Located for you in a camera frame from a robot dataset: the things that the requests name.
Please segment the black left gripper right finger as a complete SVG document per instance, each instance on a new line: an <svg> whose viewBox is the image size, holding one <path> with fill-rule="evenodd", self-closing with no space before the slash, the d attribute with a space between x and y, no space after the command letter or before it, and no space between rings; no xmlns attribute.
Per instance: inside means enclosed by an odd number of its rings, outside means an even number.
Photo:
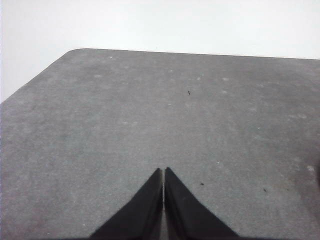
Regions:
<svg viewBox="0 0 320 240"><path fill-rule="evenodd" d="M240 236L209 211L169 167L164 172L168 223L181 240L229 240Z"/></svg>

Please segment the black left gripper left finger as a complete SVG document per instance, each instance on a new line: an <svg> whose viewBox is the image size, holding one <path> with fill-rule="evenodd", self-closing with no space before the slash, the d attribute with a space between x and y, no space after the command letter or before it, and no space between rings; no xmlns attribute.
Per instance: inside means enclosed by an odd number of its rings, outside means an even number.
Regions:
<svg viewBox="0 0 320 240"><path fill-rule="evenodd" d="M148 240L161 220L163 173L157 168L132 199L99 227L91 240Z"/></svg>

